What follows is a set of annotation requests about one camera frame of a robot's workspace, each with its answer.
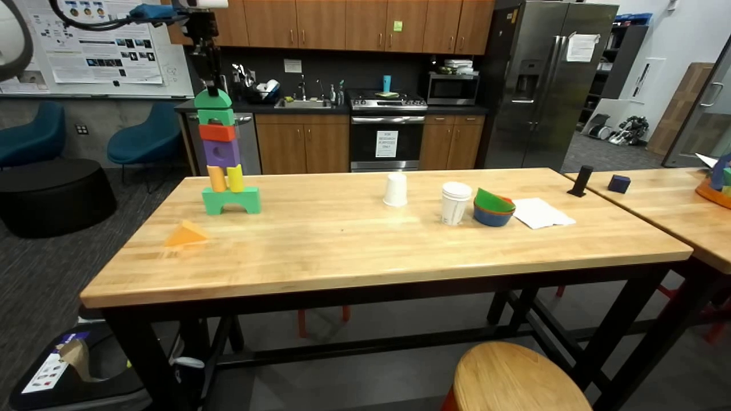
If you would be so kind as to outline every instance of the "microwave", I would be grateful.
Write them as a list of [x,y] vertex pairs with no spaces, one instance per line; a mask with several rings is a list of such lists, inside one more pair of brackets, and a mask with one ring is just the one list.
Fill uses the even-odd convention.
[[450,75],[429,71],[428,105],[475,105],[479,73]]

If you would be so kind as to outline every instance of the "white cup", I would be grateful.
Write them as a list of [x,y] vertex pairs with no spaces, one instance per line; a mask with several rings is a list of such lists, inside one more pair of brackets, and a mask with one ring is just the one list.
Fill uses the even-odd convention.
[[389,207],[407,206],[407,173],[387,173],[387,196],[383,203]]
[[449,226],[458,226],[465,216],[465,209],[473,196],[473,190],[465,182],[443,182],[442,184],[442,218]]

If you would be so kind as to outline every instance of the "blue chair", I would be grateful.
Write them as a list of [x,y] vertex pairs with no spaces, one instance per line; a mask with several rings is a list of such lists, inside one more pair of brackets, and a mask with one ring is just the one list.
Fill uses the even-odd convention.
[[160,163],[180,154],[180,122],[172,103],[156,103],[145,122],[112,135],[108,157],[114,163]]
[[64,107],[58,103],[42,103],[35,120],[0,129],[0,167],[59,157],[64,135]]

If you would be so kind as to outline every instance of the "yellow block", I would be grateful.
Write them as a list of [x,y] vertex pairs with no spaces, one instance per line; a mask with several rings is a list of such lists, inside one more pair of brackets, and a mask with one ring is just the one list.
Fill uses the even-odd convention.
[[166,246],[180,246],[180,244],[195,244],[195,241],[206,241],[208,238],[192,226],[187,218],[180,222],[174,234],[165,241]]
[[237,167],[226,167],[226,176],[228,176],[228,190],[230,190],[230,192],[244,192],[244,170],[243,170],[243,163],[237,163]]
[[212,192],[226,192],[226,178],[221,167],[208,167],[208,178],[210,178]]

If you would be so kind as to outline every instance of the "sink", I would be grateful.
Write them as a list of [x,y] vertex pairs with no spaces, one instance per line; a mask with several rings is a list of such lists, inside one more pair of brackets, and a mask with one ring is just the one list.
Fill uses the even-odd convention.
[[322,101],[278,101],[274,109],[331,109]]

